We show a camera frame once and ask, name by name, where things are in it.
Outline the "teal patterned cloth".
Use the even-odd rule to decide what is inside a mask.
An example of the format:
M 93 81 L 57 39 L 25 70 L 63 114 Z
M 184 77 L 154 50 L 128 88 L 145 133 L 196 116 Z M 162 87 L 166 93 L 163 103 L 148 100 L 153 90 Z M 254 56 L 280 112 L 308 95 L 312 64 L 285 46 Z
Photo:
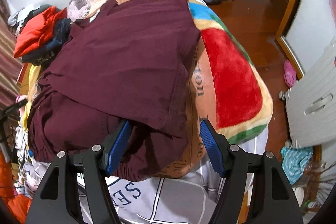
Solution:
M 313 147 L 298 149 L 282 147 L 280 153 L 282 156 L 282 169 L 289 183 L 293 185 L 303 175 L 313 156 Z

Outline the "orange red garment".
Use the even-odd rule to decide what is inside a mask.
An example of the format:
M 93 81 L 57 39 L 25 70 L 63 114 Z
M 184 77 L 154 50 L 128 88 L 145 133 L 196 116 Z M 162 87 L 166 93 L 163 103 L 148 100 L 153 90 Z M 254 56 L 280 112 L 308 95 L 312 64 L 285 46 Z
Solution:
M 45 45 L 54 35 L 56 22 L 66 16 L 66 8 L 59 10 L 56 6 L 51 6 L 31 18 L 17 37 L 13 57 L 22 57 Z

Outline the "dark navy patterned garment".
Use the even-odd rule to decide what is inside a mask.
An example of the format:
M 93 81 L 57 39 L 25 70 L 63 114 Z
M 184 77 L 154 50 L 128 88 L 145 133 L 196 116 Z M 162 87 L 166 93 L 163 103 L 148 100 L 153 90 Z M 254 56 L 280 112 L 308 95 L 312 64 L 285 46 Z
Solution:
M 69 18 L 60 19 L 54 25 L 53 37 L 42 47 L 22 56 L 23 63 L 31 63 L 35 66 L 42 65 L 54 59 L 61 50 L 63 44 L 68 41 L 71 29 Z

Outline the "white ribbed storage box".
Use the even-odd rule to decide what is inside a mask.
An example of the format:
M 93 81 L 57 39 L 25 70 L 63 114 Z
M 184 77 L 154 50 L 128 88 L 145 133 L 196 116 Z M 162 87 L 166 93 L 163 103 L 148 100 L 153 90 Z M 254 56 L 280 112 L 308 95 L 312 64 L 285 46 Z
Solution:
M 335 140 L 335 39 L 321 57 L 287 92 L 285 101 L 293 148 Z

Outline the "printed plush blanket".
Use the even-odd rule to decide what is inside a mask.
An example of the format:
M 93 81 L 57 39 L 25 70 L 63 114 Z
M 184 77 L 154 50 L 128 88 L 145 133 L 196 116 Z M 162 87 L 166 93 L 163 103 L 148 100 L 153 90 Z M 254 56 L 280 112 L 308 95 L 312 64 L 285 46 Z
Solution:
M 93 18 L 107 0 L 71 0 L 68 17 Z M 131 0 L 116 0 L 124 3 Z M 203 0 L 189 0 L 201 32 L 187 83 L 188 145 L 182 157 L 159 175 L 180 178 L 205 156 L 199 121 L 207 118 L 216 132 L 250 153 L 263 153 L 273 114 L 269 91 L 244 48 Z

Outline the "maroon jacket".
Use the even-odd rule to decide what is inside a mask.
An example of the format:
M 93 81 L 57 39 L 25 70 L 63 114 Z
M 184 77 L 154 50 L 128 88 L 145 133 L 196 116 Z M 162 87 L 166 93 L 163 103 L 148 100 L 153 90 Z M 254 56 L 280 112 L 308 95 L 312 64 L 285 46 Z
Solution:
M 114 176 L 141 181 L 180 159 L 199 38 L 188 0 L 109 0 L 94 20 L 73 24 L 27 120 L 35 160 L 101 144 L 123 119 L 134 129 Z

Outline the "white grey printed bedsheet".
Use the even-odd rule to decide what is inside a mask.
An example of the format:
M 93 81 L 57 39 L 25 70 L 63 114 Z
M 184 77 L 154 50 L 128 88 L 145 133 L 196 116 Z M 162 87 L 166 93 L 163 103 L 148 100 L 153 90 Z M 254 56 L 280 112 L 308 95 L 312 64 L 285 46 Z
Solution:
M 112 176 L 105 182 L 122 223 L 208 223 L 225 180 L 212 168 L 200 137 L 196 164 L 179 178 L 150 177 L 131 182 Z

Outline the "striped maroon curtain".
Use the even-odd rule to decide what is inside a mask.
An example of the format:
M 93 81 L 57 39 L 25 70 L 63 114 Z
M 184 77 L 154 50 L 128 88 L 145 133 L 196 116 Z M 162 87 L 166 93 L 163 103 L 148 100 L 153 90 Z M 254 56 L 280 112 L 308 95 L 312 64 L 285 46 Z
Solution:
M 15 101 L 19 94 L 19 84 L 17 79 L 22 69 L 22 63 L 18 59 L 13 58 L 16 37 L 12 34 L 7 24 L 10 16 L 9 6 L 6 0 L 1 0 L 1 109 L 5 108 Z

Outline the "dark clutter pile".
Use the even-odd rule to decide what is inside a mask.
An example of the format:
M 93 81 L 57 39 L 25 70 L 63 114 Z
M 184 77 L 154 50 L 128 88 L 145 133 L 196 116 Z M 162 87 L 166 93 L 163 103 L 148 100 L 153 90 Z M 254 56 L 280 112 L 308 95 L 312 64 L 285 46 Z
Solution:
M 51 7 L 51 5 L 27 6 L 11 15 L 7 20 L 7 24 L 11 27 L 23 27 L 32 17 L 40 14 L 49 7 Z

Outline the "pink clog shoe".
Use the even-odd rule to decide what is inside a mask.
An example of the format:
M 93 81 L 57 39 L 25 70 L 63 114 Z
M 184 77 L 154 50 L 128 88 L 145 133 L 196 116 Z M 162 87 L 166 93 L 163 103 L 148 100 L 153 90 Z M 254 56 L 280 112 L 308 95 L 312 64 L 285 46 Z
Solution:
M 285 60 L 284 65 L 284 81 L 286 85 L 291 88 L 297 80 L 296 70 L 291 65 L 289 60 Z

